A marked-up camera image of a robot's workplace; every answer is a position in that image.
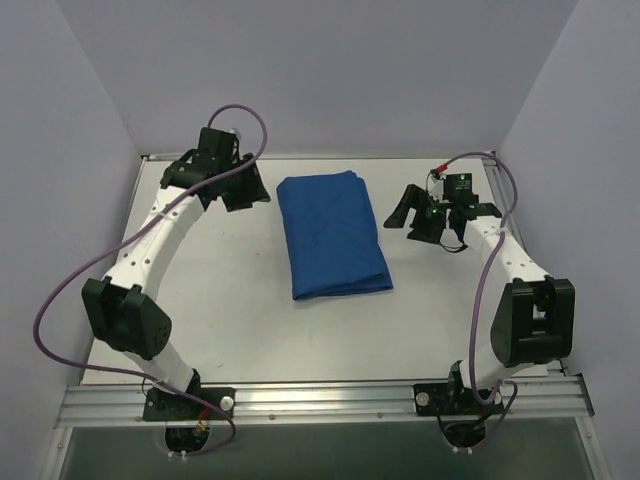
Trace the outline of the blue surgical drape cloth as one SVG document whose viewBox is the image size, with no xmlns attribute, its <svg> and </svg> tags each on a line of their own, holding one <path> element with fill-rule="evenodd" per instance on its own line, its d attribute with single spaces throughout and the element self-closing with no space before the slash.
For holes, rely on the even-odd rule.
<svg viewBox="0 0 640 480">
<path fill-rule="evenodd" d="M 366 183 L 355 172 L 287 177 L 276 193 L 295 301 L 393 288 Z"/>
</svg>

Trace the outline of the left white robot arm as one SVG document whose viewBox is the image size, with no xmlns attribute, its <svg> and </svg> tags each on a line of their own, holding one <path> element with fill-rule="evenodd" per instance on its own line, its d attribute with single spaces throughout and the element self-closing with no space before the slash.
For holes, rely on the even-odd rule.
<svg viewBox="0 0 640 480">
<path fill-rule="evenodd" d="M 202 128 L 197 147 L 164 170 L 136 239 L 81 292 L 94 337 L 153 377 L 179 419 L 200 411 L 200 380 L 171 344 L 172 321 L 156 299 L 178 247 L 211 203 L 233 212 L 269 201 L 253 155 L 240 154 L 239 144 L 234 130 Z"/>
</svg>

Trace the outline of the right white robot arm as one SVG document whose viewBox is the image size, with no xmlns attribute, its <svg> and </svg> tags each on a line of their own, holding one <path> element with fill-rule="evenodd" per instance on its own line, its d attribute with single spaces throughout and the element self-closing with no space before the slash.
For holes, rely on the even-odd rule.
<svg viewBox="0 0 640 480">
<path fill-rule="evenodd" d="M 576 292 L 572 282 L 540 267 L 506 226 L 506 215 L 466 191 L 438 199 L 415 184 L 405 188 L 385 220 L 409 227 L 408 239 L 437 244 L 451 230 L 482 263 L 471 314 L 468 354 L 460 378 L 444 388 L 455 412 L 493 402 L 501 385 L 535 365 L 564 359 L 573 349 Z"/>
</svg>

